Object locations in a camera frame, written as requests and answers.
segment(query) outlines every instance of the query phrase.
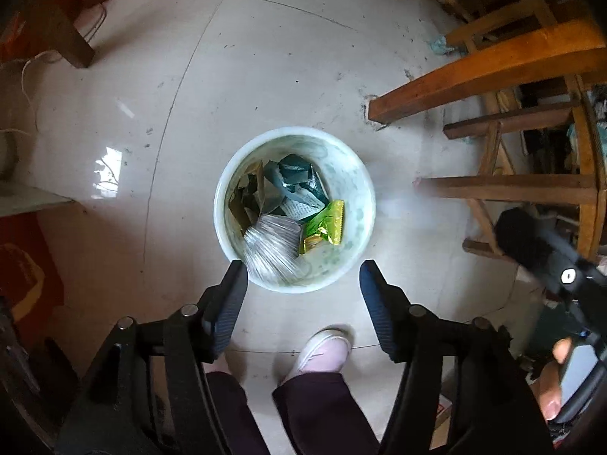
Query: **hand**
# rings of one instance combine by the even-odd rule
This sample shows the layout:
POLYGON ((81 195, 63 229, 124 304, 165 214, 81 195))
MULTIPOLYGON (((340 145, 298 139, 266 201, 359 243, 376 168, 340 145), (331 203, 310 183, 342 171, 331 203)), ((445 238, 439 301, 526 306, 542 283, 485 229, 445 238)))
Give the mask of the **hand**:
POLYGON ((554 419, 562 407, 563 393, 558 376, 558 366, 567 359, 572 344, 571 338, 561 339, 555 343, 552 348, 552 355, 556 361, 544 366, 539 378, 530 386, 541 413, 547 421, 554 419))

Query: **yellow foil wrapper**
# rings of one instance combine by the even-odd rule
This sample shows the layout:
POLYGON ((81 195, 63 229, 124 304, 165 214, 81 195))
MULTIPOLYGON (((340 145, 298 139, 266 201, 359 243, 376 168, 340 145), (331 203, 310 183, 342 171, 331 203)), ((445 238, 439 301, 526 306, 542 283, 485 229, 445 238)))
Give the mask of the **yellow foil wrapper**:
POLYGON ((303 252, 322 240, 336 246, 341 243, 344 227, 344 201, 334 200, 310 220, 303 231, 303 252))

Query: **white trash bin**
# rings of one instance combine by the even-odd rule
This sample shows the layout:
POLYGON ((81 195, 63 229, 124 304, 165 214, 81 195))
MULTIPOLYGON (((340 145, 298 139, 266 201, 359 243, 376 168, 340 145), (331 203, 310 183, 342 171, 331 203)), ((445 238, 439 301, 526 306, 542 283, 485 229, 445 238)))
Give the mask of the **white trash bin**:
POLYGON ((329 200, 344 200, 344 230, 339 246, 321 244, 298 258, 304 276, 294 284, 251 281, 284 293, 310 292, 332 284, 358 263, 375 222, 375 192, 365 166, 344 142, 308 127, 284 127, 263 133, 244 145, 228 162, 215 191, 215 232, 228 260, 243 259, 241 229, 228 202, 245 169, 256 161, 280 161, 297 154, 318 171, 329 200))

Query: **dark pants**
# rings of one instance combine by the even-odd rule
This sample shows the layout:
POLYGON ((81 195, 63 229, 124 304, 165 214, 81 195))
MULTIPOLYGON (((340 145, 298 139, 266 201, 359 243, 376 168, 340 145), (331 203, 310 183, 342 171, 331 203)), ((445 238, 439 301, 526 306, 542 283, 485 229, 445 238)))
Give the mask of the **dark pants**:
MULTIPOLYGON (((268 455, 247 396, 226 373, 206 375, 234 455, 268 455)), ((297 455, 374 455, 379 446, 365 415, 339 373, 306 373, 272 393, 297 455)))

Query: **person's leg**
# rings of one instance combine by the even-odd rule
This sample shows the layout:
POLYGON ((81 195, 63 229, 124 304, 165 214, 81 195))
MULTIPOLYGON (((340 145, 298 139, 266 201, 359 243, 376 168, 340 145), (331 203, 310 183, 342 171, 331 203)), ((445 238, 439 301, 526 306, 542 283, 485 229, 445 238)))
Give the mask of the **person's leg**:
POLYGON ((350 348, 341 332, 319 332, 272 394, 298 455, 377 452, 377 438, 339 373, 350 348))
POLYGON ((221 355, 213 364, 204 364, 206 381, 217 415, 233 455, 269 455, 257 423, 247 405, 245 391, 232 376, 221 355))

